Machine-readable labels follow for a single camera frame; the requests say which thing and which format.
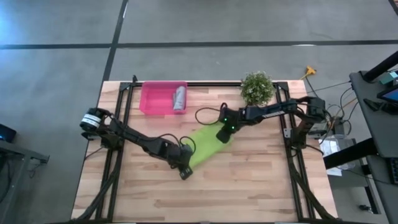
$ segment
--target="concrete floor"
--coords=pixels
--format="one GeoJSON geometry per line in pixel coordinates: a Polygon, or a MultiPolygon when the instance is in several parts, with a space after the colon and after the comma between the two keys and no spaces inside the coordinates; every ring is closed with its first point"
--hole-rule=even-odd
{"type": "MultiPolygon", "coordinates": [[[[122,0],[0,2],[0,44],[111,43],[122,0]]],[[[388,40],[398,17],[387,0],[130,0],[120,43],[193,41],[388,40]]],[[[118,49],[110,80],[236,80],[265,70],[275,80],[298,79],[306,65],[314,88],[348,81],[396,45],[118,49]]],[[[109,49],[0,50],[0,123],[16,129],[16,144],[50,154],[26,178],[15,223],[70,218],[87,142],[81,116],[95,106],[109,49]]],[[[349,85],[319,91],[337,103],[349,85]]],[[[359,107],[350,135],[370,137],[359,107]]],[[[363,189],[333,189],[340,218],[387,223],[356,206],[363,189]]]]}

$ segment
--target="potted plant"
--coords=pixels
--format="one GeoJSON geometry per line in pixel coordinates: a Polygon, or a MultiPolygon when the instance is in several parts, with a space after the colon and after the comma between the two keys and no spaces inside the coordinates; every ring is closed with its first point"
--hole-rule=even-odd
{"type": "Polygon", "coordinates": [[[265,72],[251,72],[242,80],[241,96],[247,105],[267,104],[274,96],[275,88],[265,72]]]}

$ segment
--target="green towel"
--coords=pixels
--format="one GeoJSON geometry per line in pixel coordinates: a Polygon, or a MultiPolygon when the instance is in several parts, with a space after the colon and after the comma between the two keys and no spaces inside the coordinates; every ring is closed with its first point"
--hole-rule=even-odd
{"type": "MultiPolygon", "coordinates": [[[[229,141],[224,144],[217,139],[217,132],[223,127],[223,123],[216,123],[209,126],[204,126],[201,129],[196,130],[193,134],[189,135],[197,145],[196,151],[189,161],[189,166],[194,168],[196,165],[208,159],[210,156],[218,151],[223,150],[233,140],[231,137],[229,141]]],[[[189,139],[182,140],[183,144],[188,144],[192,149],[194,148],[193,143],[189,139]]]]}

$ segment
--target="computer screen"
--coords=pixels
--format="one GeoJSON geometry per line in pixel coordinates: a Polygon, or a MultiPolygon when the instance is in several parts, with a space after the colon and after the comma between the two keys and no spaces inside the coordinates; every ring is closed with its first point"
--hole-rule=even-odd
{"type": "Polygon", "coordinates": [[[398,85],[394,85],[384,91],[381,91],[379,94],[377,94],[377,97],[379,99],[398,104],[398,85]]]}
{"type": "Polygon", "coordinates": [[[383,97],[390,100],[398,101],[398,89],[392,90],[391,92],[384,94],[383,97]]]}

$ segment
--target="wooden tabletop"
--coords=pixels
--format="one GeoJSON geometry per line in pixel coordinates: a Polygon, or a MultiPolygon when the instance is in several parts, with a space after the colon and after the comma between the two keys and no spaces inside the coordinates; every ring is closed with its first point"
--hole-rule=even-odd
{"type": "MultiPolygon", "coordinates": [[[[306,95],[303,81],[287,82],[292,98],[306,95]]],[[[104,82],[98,107],[114,111],[119,83],[104,82]]],[[[239,94],[238,87],[188,87],[185,115],[145,116],[139,110],[141,88],[134,88],[128,125],[148,136],[173,133],[179,138],[201,128],[195,121],[197,109],[219,108],[222,102],[238,109],[244,106],[239,94]]],[[[217,117],[218,113],[212,111],[199,114],[204,123],[217,117]]],[[[319,147],[315,140],[308,139],[307,143],[319,147]]],[[[87,153],[99,146],[99,141],[90,142],[87,153]]],[[[322,155],[308,148],[303,150],[303,156],[311,190],[328,212],[337,217],[322,155]]],[[[72,218],[82,214],[98,193],[105,158],[104,149],[85,161],[72,218]]],[[[300,197],[307,214],[302,192],[300,197]]],[[[114,222],[275,221],[297,221],[278,117],[244,127],[234,135],[230,146],[195,167],[187,180],[181,180],[178,171],[170,169],[165,161],[148,156],[131,142],[125,143],[114,222]]]]}

